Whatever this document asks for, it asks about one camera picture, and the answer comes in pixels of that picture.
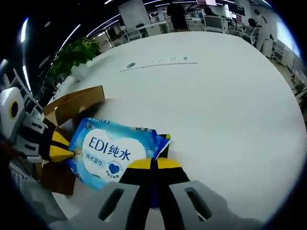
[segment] blue wet wipes package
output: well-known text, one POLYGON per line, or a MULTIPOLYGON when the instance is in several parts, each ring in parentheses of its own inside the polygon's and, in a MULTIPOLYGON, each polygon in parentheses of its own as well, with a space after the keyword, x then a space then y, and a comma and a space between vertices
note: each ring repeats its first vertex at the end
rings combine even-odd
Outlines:
POLYGON ((66 163, 84 183, 101 189, 109 182, 118 182, 135 160, 156 159, 169 142, 153 129, 85 118, 69 145, 75 156, 66 163))

